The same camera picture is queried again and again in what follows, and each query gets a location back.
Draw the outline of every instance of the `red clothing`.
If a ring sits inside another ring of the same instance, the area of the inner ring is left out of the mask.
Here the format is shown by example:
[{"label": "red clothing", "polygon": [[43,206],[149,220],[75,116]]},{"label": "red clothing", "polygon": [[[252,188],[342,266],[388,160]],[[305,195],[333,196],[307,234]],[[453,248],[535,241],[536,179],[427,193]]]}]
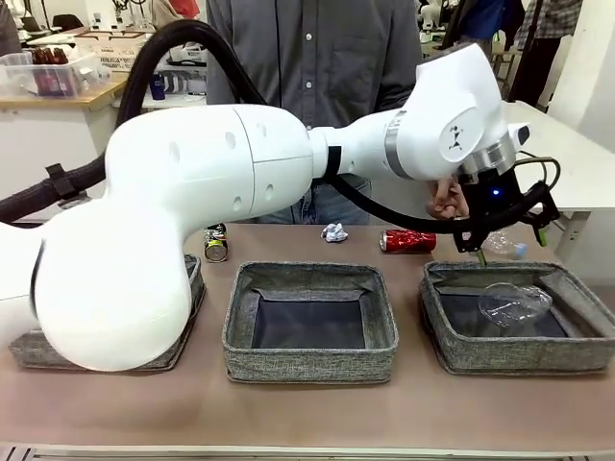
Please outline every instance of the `red clothing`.
[{"label": "red clothing", "polygon": [[196,0],[170,0],[173,10],[187,19],[193,19],[199,12]]}]

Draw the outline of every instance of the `black corrugated hose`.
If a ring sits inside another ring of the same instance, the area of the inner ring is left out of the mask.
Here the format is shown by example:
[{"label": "black corrugated hose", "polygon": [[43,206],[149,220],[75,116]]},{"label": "black corrugated hose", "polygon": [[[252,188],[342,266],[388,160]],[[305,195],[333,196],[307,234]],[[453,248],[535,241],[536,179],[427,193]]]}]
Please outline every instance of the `black corrugated hose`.
[{"label": "black corrugated hose", "polygon": [[[168,24],[155,33],[136,57],[122,98],[116,128],[140,114],[150,78],[164,54],[190,41],[203,45],[217,59],[241,101],[266,104],[227,42],[204,22],[182,20]],[[67,171],[66,176],[77,191],[92,187],[105,178],[105,156]],[[44,180],[0,201],[0,222],[11,223],[47,208],[61,198],[52,182]]]}]

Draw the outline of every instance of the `plaid shirt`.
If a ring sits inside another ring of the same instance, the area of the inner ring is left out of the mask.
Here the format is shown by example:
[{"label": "plaid shirt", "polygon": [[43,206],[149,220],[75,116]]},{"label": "plaid shirt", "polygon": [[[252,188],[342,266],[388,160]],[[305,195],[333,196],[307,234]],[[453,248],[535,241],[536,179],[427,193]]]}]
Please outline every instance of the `plaid shirt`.
[{"label": "plaid shirt", "polygon": [[[544,0],[538,15],[534,38],[562,38],[571,36],[577,27],[583,0]],[[536,12],[536,0],[531,0],[523,25],[517,32],[517,49],[523,50],[528,41],[529,25]]]}]

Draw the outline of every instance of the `crumpled paper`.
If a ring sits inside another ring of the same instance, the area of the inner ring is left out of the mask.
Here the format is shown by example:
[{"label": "crumpled paper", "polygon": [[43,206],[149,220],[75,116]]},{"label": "crumpled paper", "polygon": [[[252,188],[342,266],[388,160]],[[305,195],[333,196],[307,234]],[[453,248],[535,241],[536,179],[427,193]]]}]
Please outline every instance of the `crumpled paper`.
[{"label": "crumpled paper", "polygon": [[329,224],[321,232],[320,236],[328,243],[343,242],[348,238],[348,233],[344,231],[341,223]]}]

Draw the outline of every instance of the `empty gray bin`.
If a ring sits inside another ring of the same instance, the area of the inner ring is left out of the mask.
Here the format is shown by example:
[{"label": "empty gray bin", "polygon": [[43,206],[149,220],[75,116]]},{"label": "empty gray bin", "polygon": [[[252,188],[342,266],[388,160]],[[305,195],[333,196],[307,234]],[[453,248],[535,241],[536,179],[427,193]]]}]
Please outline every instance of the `empty gray bin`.
[{"label": "empty gray bin", "polygon": [[[615,353],[615,315],[557,264],[433,262],[420,286],[424,321],[438,358],[452,373],[578,375],[603,372]],[[533,285],[553,298],[550,311],[514,335],[476,334],[477,299],[497,282]]]},{"label": "empty gray bin", "polygon": [[222,341],[233,380],[375,383],[390,379],[398,334],[378,269],[253,262],[237,272]]},{"label": "empty gray bin", "polygon": [[[142,367],[130,370],[130,373],[152,373],[172,370],[182,355],[205,296],[205,284],[201,275],[201,259],[197,256],[185,255],[184,262],[192,292],[192,311],[184,332],[163,355]],[[20,367],[42,370],[84,370],[84,368],[69,362],[57,353],[40,329],[24,334],[19,339],[13,341],[9,345],[9,349]]]}]

